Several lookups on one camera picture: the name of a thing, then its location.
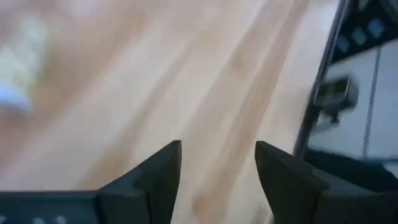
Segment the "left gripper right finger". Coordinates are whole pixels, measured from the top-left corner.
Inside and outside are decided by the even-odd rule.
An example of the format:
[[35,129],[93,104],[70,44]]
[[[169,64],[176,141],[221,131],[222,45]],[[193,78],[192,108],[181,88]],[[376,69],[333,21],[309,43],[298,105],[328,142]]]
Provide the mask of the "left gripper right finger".
[[397,177],[325,151],[305,159],[258,141],[255,161],[276,223],[397,223]]

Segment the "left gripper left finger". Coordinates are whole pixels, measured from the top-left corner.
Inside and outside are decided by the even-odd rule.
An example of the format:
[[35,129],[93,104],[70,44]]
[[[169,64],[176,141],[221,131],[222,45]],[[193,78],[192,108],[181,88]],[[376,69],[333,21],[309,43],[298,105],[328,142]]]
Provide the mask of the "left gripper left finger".
[[99,222],[170,223],[182,163],[182,143],[174,140],[138,166],[104,185],[96,204]]

